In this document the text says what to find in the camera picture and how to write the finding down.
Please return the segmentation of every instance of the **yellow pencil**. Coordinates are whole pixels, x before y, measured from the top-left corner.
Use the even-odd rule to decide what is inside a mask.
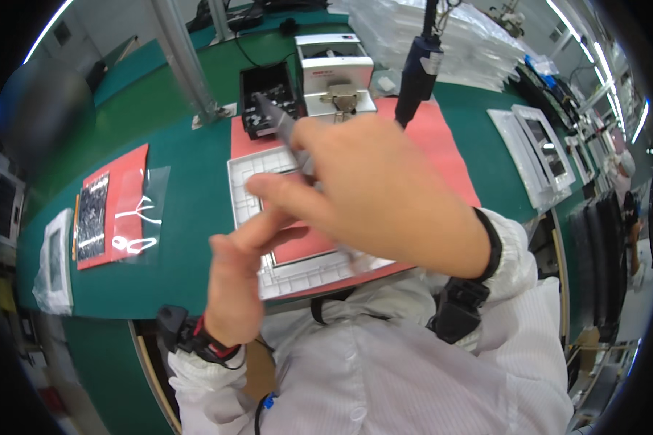
[[[80,209],[80,194],[75,197],[74,222],[72,223],[72,260],[75,261],[75,246],[77,244],[77,211]]]

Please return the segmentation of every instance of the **red wrist strap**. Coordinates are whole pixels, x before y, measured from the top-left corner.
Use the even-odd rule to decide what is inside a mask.
[[[200,318],[198,318],[198,323],[196,323],[196,327],[193,329],[193,335],[196,336],[200,333],[200,331],[203,328],[203,317],[205,314],[201,315]],[[222,345],[222,343],[218,342],[215,338],[208,333],[208,331],[204,331],[205,335],[208,337],[210,340],[210,344],[208,345],[208,348],[211,350],[211,352],[215,353],[218,358],[225,358],[227,355],[233,353],[239,346],[240,344],[232,347],[225,347]]]

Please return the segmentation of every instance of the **hand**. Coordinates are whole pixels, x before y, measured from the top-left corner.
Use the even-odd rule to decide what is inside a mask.
[[[264,318],[256,273],[261,256],[290,239],[303,237],[308,228],[287,228],[295,218],[272,207],[255,215],[230,235],[209,239],[213,250],[208,281],[206,331],[226,347],[256,338]]]
[[[474,211],[394,121],[300,119],[292,146],[310,152],[322,193],[278,174],[246,188],[335,240],[460,278],[479,277],[490,243]]]

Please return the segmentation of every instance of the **black strap buckle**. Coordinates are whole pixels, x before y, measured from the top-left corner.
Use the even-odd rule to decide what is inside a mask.
[[[163,305],[157,311],[157,331],[162,336],[165,348],[175,353],[177,349],[200,356],[209,363],[218,363],[223,367],[226,361],[237,355],[239,347],[233,352],[220,357],[211,349],[212,344],[220,351],[227,350],[201,328],[198,329],[198,318],[189,318],[189,311],[185,308]]]
[[[479,308],[488,299],[490,291],[482,283],[451,277],[444,292],[447,300],[441,298],[438,311],[428,322],[428,328],[439,339],[454,344],[479,326]]]

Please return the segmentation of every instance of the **plastic tray compartment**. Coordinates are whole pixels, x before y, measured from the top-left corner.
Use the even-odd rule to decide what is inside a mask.
[[[285,173],[292,170],[296,170],[295,161],[283,146],[227,161],[235,228],[261,211],[260,199],[244,188],[246,180],[256,173]],[[392,263],[392,260],[378,258],[372,262],[372,269]],[[340,252],[278,266],[274,266],[271,254],[267,254],[261,257],[258,272],[259,297],[261,300],[277,298],[335,283],[353,275],[348,258]]]

